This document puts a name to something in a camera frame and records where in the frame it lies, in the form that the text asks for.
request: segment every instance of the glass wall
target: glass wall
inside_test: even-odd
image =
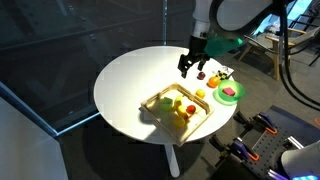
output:
[[[18,98],[17,108],[31,109],[33,120],[58,134],[89,120],[98,113],[99,72],[134,49],[187,47],[193,7],[191,0],[2,0],[0,81],[13,94],[7,98]]]

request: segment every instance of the gray floor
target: gray floor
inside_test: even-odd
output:
[[[306,122],[317,126],[315,117],[319,112],[294,100],[281,81],[272,78],[272,63],[263,57],[248,55],[243,62],[237,62],[236,54],[217,58],[222,64],[235,69],[233,77],[246,88],[246,96],[239,102],[237,110],[247,117],[278,106]],[[313,60],[312,51],[294,55],[291,62],[293,81],[303,92],[320,100],[320,64],[309,67]],[[216,134],[223,143],[228,143],[242,131],[232,119]],[[181,175],[176,179],[254,179],[245,169],[235,164],[224,169],[215,168],[219,152],[208,142],[187,143],[175,147]],[[70,179],[174,179],[170,176],[164,148],[158,145],[136,142],[115,132],[103,119],[97,118],[59,138]]]

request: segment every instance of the table top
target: table top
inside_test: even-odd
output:
[[[99,74],[94,85],[94,101],[102,117],[116,130],[133,139],[153,144],[174,144],[174,141],[157,129],[151,120],[145,120],[141,102],[174,82],[196,92],[205,90],[204,100],[215,108],[214,113],[188,138],[203,138],[221,128],[233,115],[236,104],[225,106],[212,96],[207,87],[213,72],[222,65],[210,59],[203,67],[204,80],[198,80],[198,63],[181,77],[178,62],[181,54],[189,50],[181,47],[155,46],[128,52],[110,62]]]

